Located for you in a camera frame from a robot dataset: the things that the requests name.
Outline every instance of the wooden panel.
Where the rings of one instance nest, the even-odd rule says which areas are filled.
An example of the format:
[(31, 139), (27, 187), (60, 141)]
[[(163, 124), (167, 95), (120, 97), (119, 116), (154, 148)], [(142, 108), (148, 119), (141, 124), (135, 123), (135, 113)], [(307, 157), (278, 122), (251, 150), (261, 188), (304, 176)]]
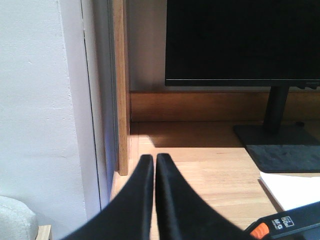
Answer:
[(53, 240), (51, 235), (51, 225), (39, 226), (38, 235), (35, 240)]
[[(261, 121), (268, 92), (131, 92), (132, 122)], [(320, 92), (290, 92), (284, 120), (319, 120)]]
[(113, 0), (114, 52), (116, 69), (116, 99), (119, 137), (119, 174), (128, 174), (130, 148), (130, 95), (126, 0)]

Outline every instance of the computer monitor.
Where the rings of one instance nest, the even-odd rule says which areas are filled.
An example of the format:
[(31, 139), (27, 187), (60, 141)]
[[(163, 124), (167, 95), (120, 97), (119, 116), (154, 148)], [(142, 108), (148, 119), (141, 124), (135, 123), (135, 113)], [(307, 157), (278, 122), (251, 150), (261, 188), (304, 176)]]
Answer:
[(320, 1), (167, 0), (165, 51), (166, 86), (271, 87), (236, 134), (264, 172), (320, 171), (319, 141), (281, 126), (289, 87), (320, 86)]

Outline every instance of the desk surface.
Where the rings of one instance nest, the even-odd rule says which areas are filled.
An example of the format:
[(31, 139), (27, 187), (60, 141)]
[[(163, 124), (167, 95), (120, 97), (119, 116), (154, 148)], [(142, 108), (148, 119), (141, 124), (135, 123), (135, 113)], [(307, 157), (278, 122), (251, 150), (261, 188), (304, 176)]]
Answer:
[[(245, 229), (260, 217), (276, 213), (258, 182), (260, 171), (241, 145), (232, 126), (240, 122), (138, 122), (131, 125), (131, 175), (139, 156), (169, 153), (193, 189), (216, 211)], [(320, 122), (305, 128), (320, 139)], [(298, 174), (320, 176), (320, 173)], [(128, 176), (114, 177), (115, 195)], [(155, 211), (151, 238), (157, 240)]]

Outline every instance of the paper sheet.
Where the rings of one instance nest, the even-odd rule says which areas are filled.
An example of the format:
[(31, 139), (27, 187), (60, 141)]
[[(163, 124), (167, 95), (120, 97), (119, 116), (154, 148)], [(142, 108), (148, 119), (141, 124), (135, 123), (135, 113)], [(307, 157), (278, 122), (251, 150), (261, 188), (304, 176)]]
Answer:
[(320, 201), (320, 177), (260, 173), (261, 180), (283, 210)]

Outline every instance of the black monitor screen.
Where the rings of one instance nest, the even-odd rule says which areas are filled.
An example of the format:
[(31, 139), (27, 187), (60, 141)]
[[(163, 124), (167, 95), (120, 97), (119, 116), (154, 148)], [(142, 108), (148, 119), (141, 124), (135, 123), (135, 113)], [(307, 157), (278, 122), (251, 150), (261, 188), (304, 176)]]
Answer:
[(166, 24), (168, 86), (319, 85), (319, 0), (167, 0)]

